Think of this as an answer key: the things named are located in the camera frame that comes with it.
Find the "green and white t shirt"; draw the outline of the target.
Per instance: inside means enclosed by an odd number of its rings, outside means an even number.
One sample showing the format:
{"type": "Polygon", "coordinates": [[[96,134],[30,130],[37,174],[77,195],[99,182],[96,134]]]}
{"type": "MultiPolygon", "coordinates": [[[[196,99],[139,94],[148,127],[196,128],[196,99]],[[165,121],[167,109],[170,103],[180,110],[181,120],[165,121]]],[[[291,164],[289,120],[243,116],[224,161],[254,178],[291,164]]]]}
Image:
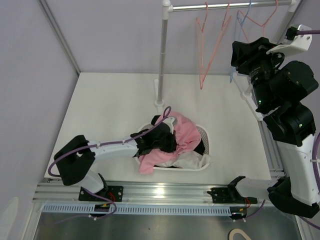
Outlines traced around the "green and white t shirt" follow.
{"type": "Polygon", "coordinates": [[[195,151],[189,151],[180,154],[175,160],[160,163],[157,167],[199,170],[211,161],[212,157],[209,154],[201,155],[195,151]]]}

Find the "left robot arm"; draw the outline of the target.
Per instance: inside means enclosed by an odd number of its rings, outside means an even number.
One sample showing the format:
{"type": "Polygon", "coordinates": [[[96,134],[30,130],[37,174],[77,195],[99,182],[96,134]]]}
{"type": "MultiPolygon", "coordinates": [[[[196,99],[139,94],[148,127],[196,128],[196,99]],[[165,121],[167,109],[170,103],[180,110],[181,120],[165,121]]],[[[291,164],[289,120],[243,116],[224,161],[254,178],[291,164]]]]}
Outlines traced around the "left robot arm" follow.
{"type": "Polygon", "coordinates": [[[101,201],[107,197],[108,187],[101,174],[91,171],[92,165],[118,157],[138,158],[152,150],[173,153],[177,148],[174,130],[177,122],[176,117],[165,116],[150,129],[119,141],[95,142],[87,140],[84,135],[77,135],[54,155],[48,173],[54,177],[52,168],[57,166],[57,176],[65,186],[80,186],[95,200],[101,201]]]}

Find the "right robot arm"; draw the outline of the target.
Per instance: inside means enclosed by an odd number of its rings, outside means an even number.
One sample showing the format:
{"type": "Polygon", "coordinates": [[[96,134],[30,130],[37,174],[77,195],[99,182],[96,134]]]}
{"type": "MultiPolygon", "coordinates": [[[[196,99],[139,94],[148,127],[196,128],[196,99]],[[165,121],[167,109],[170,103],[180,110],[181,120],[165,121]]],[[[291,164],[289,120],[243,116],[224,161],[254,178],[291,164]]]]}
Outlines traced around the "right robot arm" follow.
{"type": "Polygon", "coordinates": [[[285,63],[281,49],[265,37],[250,43],[234,41],[230,64],[249,77],[256,112],[279,147],[287,176],[277,180],[239,176],[229,183],[227,196],[235,203],[250,197],[269,200],[284,213],[311,219],[320,210],[320,177],[313,155],[314,116],[302,100],[319,84],[306,63],[285,63]]]}

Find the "pink hanger of green shirt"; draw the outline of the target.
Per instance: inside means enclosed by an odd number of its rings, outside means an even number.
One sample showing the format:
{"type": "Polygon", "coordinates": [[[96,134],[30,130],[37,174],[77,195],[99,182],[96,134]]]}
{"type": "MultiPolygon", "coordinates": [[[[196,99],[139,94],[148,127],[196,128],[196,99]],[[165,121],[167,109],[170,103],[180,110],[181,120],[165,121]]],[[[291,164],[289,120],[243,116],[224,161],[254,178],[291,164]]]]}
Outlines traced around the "pink hanger of green shirt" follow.
{"type": "Polygon", "coordinates": [[[205,75],[207,75],[209,73],[209,70],[210,70],[210,68],[212,66],[212,63],[213,63],[213,61],[214,61],[214,59],[215,59],[215,57],[217,55],[219,46],[220,46],[220,44],[222,42],[222,39],[223,39],[223,37],[224,37],[228,27],[229,27],[230,21],[232,19],[232,16],[229,15],[230,5],[231,5],[231,1],[229,1],[228,4],[227,4],[226,11],[225,11],[225,14],[224,14],[224,18],[223,18],[223,21],[222,21],[222,24],[221,24],[220,32],[219,32],[217,41],[216,41],[216,43],[214,45],[210,60],[208,62],[208,65],[207,65],[207,68],[206,68],[206,71],[205,71],[205,75]]]}

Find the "pink hanger of orange shirt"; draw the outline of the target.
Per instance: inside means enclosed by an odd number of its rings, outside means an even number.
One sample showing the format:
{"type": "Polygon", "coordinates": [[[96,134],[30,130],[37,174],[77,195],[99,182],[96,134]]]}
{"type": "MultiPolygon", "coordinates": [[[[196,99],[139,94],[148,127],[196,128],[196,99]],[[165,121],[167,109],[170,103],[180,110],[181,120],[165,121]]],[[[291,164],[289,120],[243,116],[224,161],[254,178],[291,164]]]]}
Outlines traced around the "pink hanger of orange shirt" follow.
{"type": "Polygon", "coordinates": [[[272,5],[274,6],[274,10],[271,12],[266,7],[263,7],[262,13],[257,14],[255,16],[251,16],[249,14],[250,10],[247,11],[247,14],[245,15],[246,20],[251,21],[253,24],[259,26],[262,29],[262,36],[266,37],[266,27],[268,25],[268,22],[273,17],[273,15],[277,12],[279,1],[278,0],[272,0],[272,5]]]}

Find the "pink t shirt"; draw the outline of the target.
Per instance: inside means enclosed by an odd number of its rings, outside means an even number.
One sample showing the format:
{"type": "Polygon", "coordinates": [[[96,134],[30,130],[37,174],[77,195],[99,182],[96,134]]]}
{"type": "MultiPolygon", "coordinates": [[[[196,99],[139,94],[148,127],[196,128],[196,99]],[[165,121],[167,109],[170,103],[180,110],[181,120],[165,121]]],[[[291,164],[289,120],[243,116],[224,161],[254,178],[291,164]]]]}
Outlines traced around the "pink t shirt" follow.
{"type": "Polygon", "coordinates": [[[176,146],[173,152],[153,149],[150,153],[140,156],[138,158],[140,174],[150,175],[154,172],[154,166],[176,162],[181,154],[194,151],[202,140],[197,125],[192,120],[176,111],[171,111],[168,116],[177,121],[173,125],[176,146]]]}

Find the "blue wire hanger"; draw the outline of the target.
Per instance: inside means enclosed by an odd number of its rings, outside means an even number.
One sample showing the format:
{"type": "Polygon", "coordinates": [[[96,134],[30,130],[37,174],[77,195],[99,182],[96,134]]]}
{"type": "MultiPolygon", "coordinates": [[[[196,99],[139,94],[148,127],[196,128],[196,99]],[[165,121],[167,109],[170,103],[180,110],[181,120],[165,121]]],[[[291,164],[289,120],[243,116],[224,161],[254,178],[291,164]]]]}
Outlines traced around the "blue wire hanger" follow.
{"type": "Polygon", "coordinates": [[[249,5],[248,5],[248,8],[247,8],[247,11],[246,13],[243,15],[243,17],[241,17],[240,15],[240,11],[238,11],[236,13],[236,22],[235,22],[235,30],[234,30],[234,33],[233,33],[233,40],[234,41],[239,41],[241,39],[241,35],[242,35],[242,31],[243,31],[243,26],[245,24],[245,21],[248,17],[248,14],[251,10],[251,6],[252,6],[252,1],[250,0],[249,1],[249,5]]]}

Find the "black t shirt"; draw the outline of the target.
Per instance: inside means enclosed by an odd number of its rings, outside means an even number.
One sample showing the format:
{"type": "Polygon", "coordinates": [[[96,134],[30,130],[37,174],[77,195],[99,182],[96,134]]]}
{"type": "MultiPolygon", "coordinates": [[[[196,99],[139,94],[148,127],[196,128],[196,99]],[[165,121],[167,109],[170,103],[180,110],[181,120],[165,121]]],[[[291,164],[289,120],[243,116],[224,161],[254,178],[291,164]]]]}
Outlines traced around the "black t shirt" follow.
{"type": "Polygon", "coordinates": [[[202,155],[202,156],[205,154],[206,148],[205,148],[203,140],[201,140],[199,142],[199,144],[195,147],[195,149],[193,151],[198,153],[199,155],[202,155]]]}

